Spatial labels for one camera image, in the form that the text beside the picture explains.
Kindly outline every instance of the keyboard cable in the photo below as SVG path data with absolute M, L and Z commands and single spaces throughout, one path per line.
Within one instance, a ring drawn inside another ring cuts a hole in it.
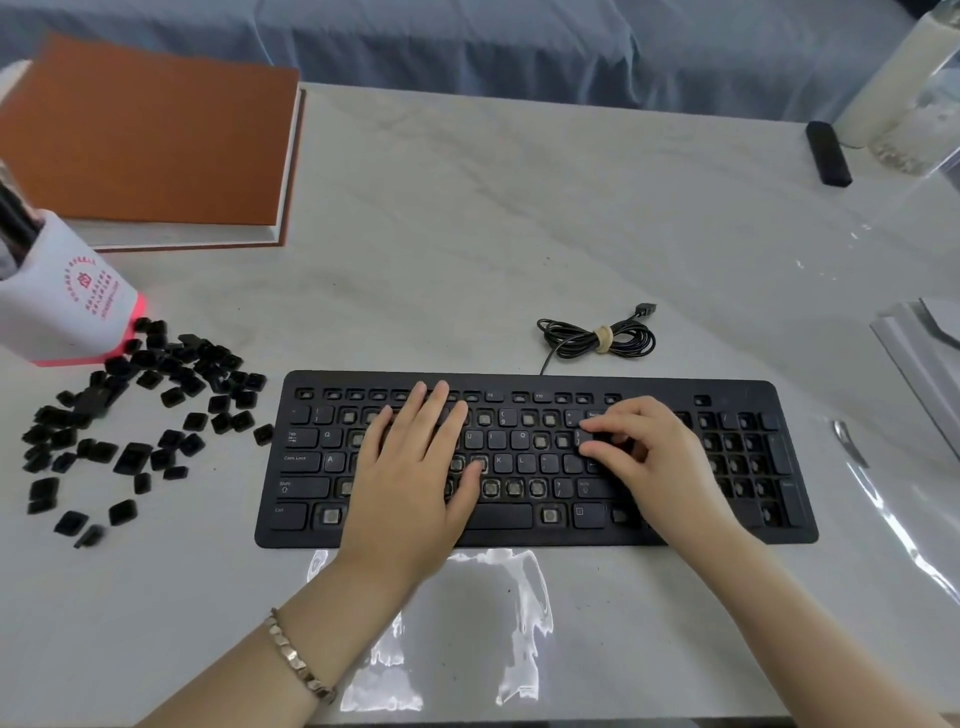
M 540 374 L 546 371 L 554 354 L 560 359 L 576 359 L 590 352 L 613 353 L 625 359 L 646 356 L 656 347 L 657 338 L 640 319 L 656 310 L 655 303 L 641 303 L 629 319 L 618 321 L 613 326 L 597 327 L 593 331 L 575 327 L 566 321 L 540 319 L 537 328 L 543 332 L 543 338 L 550 347 L 550 354 L 543 362 Z

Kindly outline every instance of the blue cloth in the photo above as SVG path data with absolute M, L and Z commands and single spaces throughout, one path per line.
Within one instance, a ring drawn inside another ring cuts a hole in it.
M 0 64 L 50 29 L 330 84 L 831 120 L 912 22 L 897 0 L 0 0 Z

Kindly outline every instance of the spacebar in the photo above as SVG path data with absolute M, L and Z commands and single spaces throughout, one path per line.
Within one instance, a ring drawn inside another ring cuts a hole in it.
M 473 509 L 467 531 L 480 528 L 533 528 L 534 508 L 526 503 L 487 503 Z

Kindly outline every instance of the left hand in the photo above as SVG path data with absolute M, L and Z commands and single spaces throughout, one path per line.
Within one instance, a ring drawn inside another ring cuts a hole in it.
M 424 401 L 418 382 L 380 447 L 393 411 L 383 408 L 367 429 L 337 561 L 406 590 L 438 570 L 464 532 L 480 497 L 480 463 L 471 463 L 444 503 L 444 485 L 467 403 L 458 401 L 436 429 L 450 388 L 437 383 Z

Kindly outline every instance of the forearm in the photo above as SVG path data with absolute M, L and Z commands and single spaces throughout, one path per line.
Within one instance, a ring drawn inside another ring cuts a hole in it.
M 691 565 L 733 617 L 801 728 L 946 728 L 745 531 Z
M 279 624 L 317 678 L 335 685 L 408 596 L 399 580 L 337 560 L 279 610 Z M 300 728 L 318 701 L 262 626 L 138 728 Z

